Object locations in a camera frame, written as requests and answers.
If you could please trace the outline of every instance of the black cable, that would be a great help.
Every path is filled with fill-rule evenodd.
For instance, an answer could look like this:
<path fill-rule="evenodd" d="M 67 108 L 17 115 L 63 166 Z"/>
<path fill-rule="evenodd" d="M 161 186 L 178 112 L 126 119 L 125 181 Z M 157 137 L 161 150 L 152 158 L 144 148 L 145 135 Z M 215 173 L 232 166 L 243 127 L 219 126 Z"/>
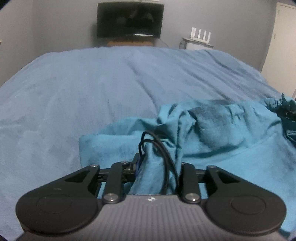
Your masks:
<path fill-rule="evenodd" d="M 162 148 L 164 149 L 167 157 L 168 157 L 168 161 L 169 161 L 169 165 L 170 165 L 170 169 L 171 171 L 173 172 L 173 175 L 174 175 L 174 178 L 175 178 L 175 181 L 176 181 L 176 185 L 179 186 L 179 178 L 178 178 L 178 173 L 176 171 L 176 168 L 175 168 L 175 165 L 174 165 L 174 162 L 168 152 L 168 150 L 166 149 L 166 147 L 163 145 L 162 141 L 158 138 L 158 136 L 156 136 L 153 132 L 151 131 L 145 131 L 143 132 L 142 134 L 142 137 L 141 137 L 141 140 L 144 139 L 145 135 L 148 134 L 150 136 L 152 136 L 154 138 L 154 140 L 156 140 L 161 146 Z"/>
<path fill-rule="evenodd" d="M 163 148 L 154 140 L 151 140 L 151 139 L 145 139 L 145 140 L 142 140 L 140 143 L 139 143 L 139 153 L 140 153 L 140 158 L 144 158 L 145 155 L 142 154 L 142 145 L 146 142 L 150 142 L 152 144 L 154 144 L 159 152 L 161 153 L 161 156 L 163 158 L 163 164 L 164 164 L 164 181 L 163 181 L 163 186 L 161 188 L 161 191 L 160 193 L 162 195 L 166 195 L 166 192 L 167 192 L 167 189 L 168 189 L 168 183 L 169 183 L 169 173 L 170 173 L 170 170 L 169 170 L 169 166 L 168 166 L 168 161 L 167 161 L 167 157 L 166 157 L 166 154 L 163 150 Z"/>
<path fill-rule="evenodd" d="M 144 139 L 146 134 L 149 134 L 150 136 L 152 136 L 154 138 L 154 140 Z M 168 185 L 167 183 L 169 182 L 169 179 L 168 179 L 169 175 L 168 174 L 169 174 L 169 171 L 172 171 L 175 182 L 176 182 L 176 189 L 175 189 L 175 192 L 176 192 L 177 188 L 179 187 L 179 177 L 178 177 L 178 173 L 176 171 L 174 162 L 172 161 L 172 158 L 171 158 L 168 150 L 166 149 L 166 147 L 164 146 L 162 141 L 158 138 L 158 136 L 156 136 L 153 132 L 144 131 L 141 136 L 141 142 L 139 143 L 140 156 L 142 156 L 142 149 L 144 150 L 144 143 L 145 142 L 150 142 L 150 143 L 155 144 L 155 146 L 157 146 L 157 148 L 160 150 L 160 152 L 162 154 L 162 157 L 164 160 L 164 166 L 165 166 L 165 179 L 164 179 L 162 191 L 164 191 L 164 189 L 165 189 L 165 193 L 166 193 L 167 185 Z"/>
<path fill-rule="evenodd" d="M 159 38 L 159 40 L 160 40 L 161 42 L 163 42 L 163 43 L 169 48 L 169 46 L 168 46 L 164 41 L 162 41 L 161 38 Z"/>

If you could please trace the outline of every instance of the ribbed gray surface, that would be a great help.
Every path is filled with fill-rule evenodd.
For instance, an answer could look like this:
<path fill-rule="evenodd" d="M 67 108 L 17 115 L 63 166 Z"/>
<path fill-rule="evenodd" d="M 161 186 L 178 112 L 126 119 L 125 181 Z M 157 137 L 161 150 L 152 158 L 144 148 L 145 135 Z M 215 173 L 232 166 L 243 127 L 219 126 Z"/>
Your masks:
<path fill-rule="evenodd" d="M 19 240 L 225 240 L 283 241 L 278 233 L 242 237 L 228 233 L 204 215 L 198 205 L 186 204 L 177 196 L 127 196 L 118 204 L 103 207 L 97 218 L 75 236 L 38 237 L 24 234 Z"/>

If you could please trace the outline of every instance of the black bracket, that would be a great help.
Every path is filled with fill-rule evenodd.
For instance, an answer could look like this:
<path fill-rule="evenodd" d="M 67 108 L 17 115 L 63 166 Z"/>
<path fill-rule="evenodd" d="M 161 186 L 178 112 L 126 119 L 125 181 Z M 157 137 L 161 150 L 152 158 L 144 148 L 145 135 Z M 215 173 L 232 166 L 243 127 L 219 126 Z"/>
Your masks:
<path fill-rule="evenodd" d="M 16 205 L 23 229 L 61 235 L 88 225 L 103 205 L 124 200 L 123 184 L 135 181 L 139 160 L 137 153 L 132 162 L 114 163 L 108 169 L 90 165 L 28 192 Z M 102 199 L 97 199 L 101 182 L 106 186 Z M 264 235 L 284 221 L 286 206 L 277 195 L 216 166 L 200 170 L 182 163 L 179 182 L 181 201 L 200 205 L 217 226 L 232 233 Z M 201 200 L 199 183 L 205 183 L 208 199 Z"/>

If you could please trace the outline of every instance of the television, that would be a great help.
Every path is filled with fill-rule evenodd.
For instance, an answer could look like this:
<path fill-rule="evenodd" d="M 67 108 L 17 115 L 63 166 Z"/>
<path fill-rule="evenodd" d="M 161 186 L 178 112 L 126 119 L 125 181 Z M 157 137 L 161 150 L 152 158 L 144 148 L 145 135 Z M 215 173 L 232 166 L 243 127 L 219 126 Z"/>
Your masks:
<path fill-rule="evenodd" d="M 97 37 L 151 36 L 160 38 L 164 5 L 146 2 L 98 4 Z"/>

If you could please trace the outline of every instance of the crumpled towel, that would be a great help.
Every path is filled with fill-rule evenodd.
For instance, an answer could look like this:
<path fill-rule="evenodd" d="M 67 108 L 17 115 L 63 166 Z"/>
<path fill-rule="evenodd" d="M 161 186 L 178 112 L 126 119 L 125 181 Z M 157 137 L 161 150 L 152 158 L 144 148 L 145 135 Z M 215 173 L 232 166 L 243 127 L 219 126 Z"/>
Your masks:
<path fill-rule="evenodd" d="M 157 119 L 131 117 L 106 126 L 79 140 L 82 167 L 132 160 L 145 130 L 162 132 L 180 173 L 181 163 L 205 169 L 216 165 L 280 196 L 287 206 L 282 229 L 290 232 L 296 224 L 296 122 L 283 120 L 275 111 L 296 112 L 296 102 L 282 98 L 259 102 L 191 101 L 162 106 Z M 164 167 L 151 144 L 129 194 L 158 194 Z M 170 175 L 170 190 L 174 188 Z"/>

